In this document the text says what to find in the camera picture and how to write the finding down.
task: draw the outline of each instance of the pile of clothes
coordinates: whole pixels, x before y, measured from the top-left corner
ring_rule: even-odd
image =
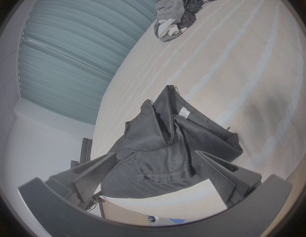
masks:
[[[162,42],[180,36],[196,20],[195,14],[205,2],[214,0],[161,0],[156,5],[154,34]]]

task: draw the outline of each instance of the green curtain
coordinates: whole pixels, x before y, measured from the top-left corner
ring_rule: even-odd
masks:
[[[156,19],[157,0],[38,0],[18,58],[21,96],[95,124],[112,77]]]

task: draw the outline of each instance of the curtain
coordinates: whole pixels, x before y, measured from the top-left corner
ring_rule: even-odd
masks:
[[[112,77],[156,19],[158,0],[38,0],[22,35],[21,97],[95,124]]]

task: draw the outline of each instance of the bed sheet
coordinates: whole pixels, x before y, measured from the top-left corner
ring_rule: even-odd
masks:
[[[261,173],[262,181],[271,174],[287,178],[306,151],[306,39],[300,26],[280,0],[218,0],[196,17],[167,43],[154,36],[152,25],[131,50],[103,96],[91,159],[108,152],[146,99],[154,102],[173,84],[192,106],[238,133],[244,152],[234,164]],[[199,208],[189,207],[202,185],[181,192],[171,207],[162,197],[107,199],[143,214],[155,207],[153,216],[209,215],[202,212],[206,195]]]

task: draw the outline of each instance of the wall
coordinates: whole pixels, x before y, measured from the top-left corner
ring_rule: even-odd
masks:
[[[3,166],[6,144],[16,120],[13,107],[20,98],[17,56],[22,30],[36,0],[24,0],[0,36],[0,187],[5,193]]]
[[[69,169],[71,160],[79,161],[82,139],[93,137],[94,126],[50,112],[23,98],[14,112],[17,119],[4,160],[6,196],[36,235],[48,236],[24,204],[18,187],[34,177],[46,181],[53,172]]]

